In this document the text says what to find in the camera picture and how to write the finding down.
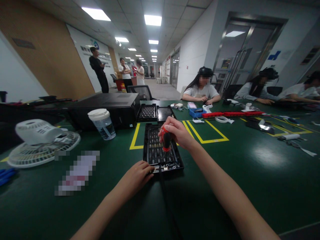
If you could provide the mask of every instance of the plastic water bottle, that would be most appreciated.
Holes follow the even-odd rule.
[[[103,140],[111,140],[116,136],[108,110],[101,108],[88,113],[90,120],[98,129]]]

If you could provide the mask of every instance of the ceiling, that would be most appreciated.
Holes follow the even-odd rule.
[[[202,15],[212,0],[26,0],[76,29],[114,48],[121,57],[161,63]],[[111,19],[94,20],[81,7],[99,8]],[[144,14],[162,16],[161,26],[145,24]],[[116,42],[125,37],[129,43]],[[159,44],[149,44],[158,40]]]

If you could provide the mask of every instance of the black cable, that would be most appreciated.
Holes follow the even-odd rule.
[[[182,237],[182,234],[180,232],[180,229],[178,227],[178,224],[177,224],[177,221],[170,209],[170,206],[168,204],[168,199],[167,199],[167,191],[166,191],[166,186],[164,184],[164,179],[163,179],[163,175],[162,175],[162,170],[161,170],[161,163],[159,163],[159,175],[160,175],[160,185],[161,185],[161,189],[162,189],[162,194],[163,194],[163,199],[164,199],[164,203],[165,203],[165,206],[166,206],[166,209],[167,209],[167,212],[172,220],[172,223],[173,223],[173,226],[174,226],[174,229],[175,231],[177,232],[178,234],[178,239],[183,239]]]

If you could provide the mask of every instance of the black cap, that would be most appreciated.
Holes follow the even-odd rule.
[[[203,77],[212,77],[213,71],[211,68],[206,68],[203,66],[202,68],[199,69],[198,74]]]

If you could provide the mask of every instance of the desk fan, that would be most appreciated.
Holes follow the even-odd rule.
[[[70,151],[81,139],[78,133],[54,127],[41,119],[18,123],[15,130],[24,141],[9,154],[8,164],[15,168],[50,162],[54,160],[55,151]]]

